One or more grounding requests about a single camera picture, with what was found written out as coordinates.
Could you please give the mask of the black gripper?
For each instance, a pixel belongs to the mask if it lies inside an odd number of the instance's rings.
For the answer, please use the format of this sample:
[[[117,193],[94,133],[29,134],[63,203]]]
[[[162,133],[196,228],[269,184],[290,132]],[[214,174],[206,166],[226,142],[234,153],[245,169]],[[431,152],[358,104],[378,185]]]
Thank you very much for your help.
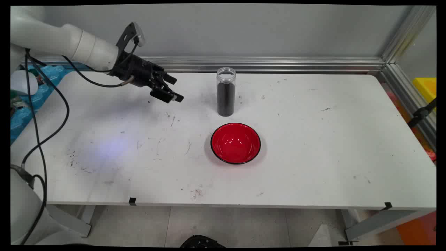
[[[124,60],[129,53],[123,52],[117,58],[113,70],[110,72],[111,76],[119,78],[121,81],[127,81],[131,76],[134,77],[132,84],[137,87],[148,86],[151,88],[150,95],[165,103],[171,101],[182,102],[183,95],[175,93],[167,84],[175,84],[177,79],[165,72],[164,68],[150,61],[146,61],[134,54],[130,55],[129,59]],[[154,80],[155,76],[160,77],[163,81]]]

